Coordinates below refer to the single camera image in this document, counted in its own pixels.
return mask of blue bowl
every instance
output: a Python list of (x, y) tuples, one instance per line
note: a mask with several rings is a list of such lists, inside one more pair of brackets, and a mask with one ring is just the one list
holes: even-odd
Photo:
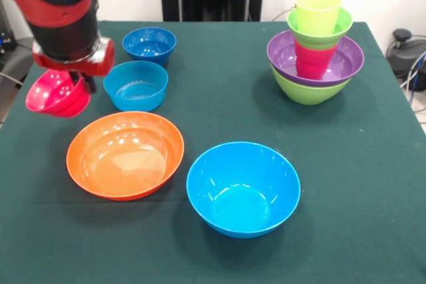
[(150, 61), (161, 66), (176, 46), (176, 37), (167, 29), (147, 27), (128, 33), (122, 47), (134, 60)]
[(114, 67), (104, 78), (104, 88), (121, 111), (151, 111), (166, 95), (167, 71), (149, 61), (130, 61)]
[(203, 153), (186, 181), (189, 200), (216, 231), (240, 239), (276, 229), (296, 209), (300, 182), (293, 166), (275, 150), (251, 142), (229, 142)]

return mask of purple bowl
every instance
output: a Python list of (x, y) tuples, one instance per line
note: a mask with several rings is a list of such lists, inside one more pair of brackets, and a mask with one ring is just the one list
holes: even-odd
[(275, 35), (268, 43), (266, 51), (270, 62), (282, 76), (305, 86), (334, 86), (345, 82), (353, 77), (364, 64), (364, 53), (361, 47), (346, 36), (337, 45), (337, 50), (321, 80), (298, 76), (294, 36), (290, 30)]

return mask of black knob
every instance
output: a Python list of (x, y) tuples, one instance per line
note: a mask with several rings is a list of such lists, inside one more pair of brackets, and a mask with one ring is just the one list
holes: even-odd
[(405, 41), (410, 39), (413, 36), (413, 34), (411, 33), (410, 30), (407, 30), (407, 29), (396, 29), (393, 31), (393, 36), (400, 43), (404, 43)]

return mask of green tablecloth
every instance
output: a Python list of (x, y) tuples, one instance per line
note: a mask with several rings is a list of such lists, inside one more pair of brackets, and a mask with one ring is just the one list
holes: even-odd
[[(290, 101), (275, 83), (266, 44), (284, 23), (100, 22), (116, 42), (159, 25), (178, 39), (164, 104), (185, 156), (151, 196), (110, 202), (70, 179), (75, 134), (116, 112), (101, 79), (79, 117), (33, 114), (34, 66), (0, 129), (0, 283), (424, 283), (426, 139), (367, 25), (349, 36), (365, 66), (335, 98)], [(186, 173), (205, 149), (230, 140), (271, 146), (302, 183), (294, 215), (253, 240), (224, 237), (186, 197)]]

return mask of red cup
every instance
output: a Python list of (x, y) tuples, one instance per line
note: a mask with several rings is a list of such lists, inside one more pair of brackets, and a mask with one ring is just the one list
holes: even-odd
[(90, 99), (82, 76), (74, 84), (67, 71), (49, 69), (32, 85), (25, 105), (32, 112), (69, 118), (81, 113)]
[(326, 50), (308, 49), (294, 40), (298, 76), (306, 79), (321, 80), (336, 49), (337, 45)]

